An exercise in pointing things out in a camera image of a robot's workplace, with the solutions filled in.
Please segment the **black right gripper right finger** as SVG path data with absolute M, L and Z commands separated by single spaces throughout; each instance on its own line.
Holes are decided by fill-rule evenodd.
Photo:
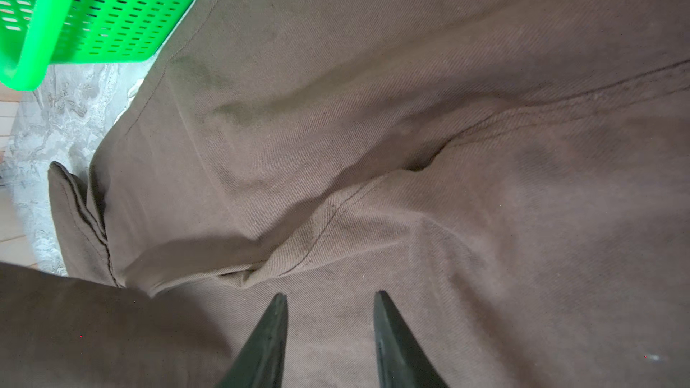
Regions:
M 380 387 L 449 387 L 386 291 L 375 294 L 373 319 Z

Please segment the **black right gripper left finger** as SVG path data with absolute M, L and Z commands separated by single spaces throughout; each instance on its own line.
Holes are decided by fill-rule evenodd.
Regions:
M 276 294 L 217 387 L 282 387 L 289 306 Z

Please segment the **brown trousers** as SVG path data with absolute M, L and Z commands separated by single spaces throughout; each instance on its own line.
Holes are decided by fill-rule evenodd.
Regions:
M 5 387 L 375 387 L 385 290 L 452 387 L 689 384 L 689 0 L 197 0 L 1 268 Z

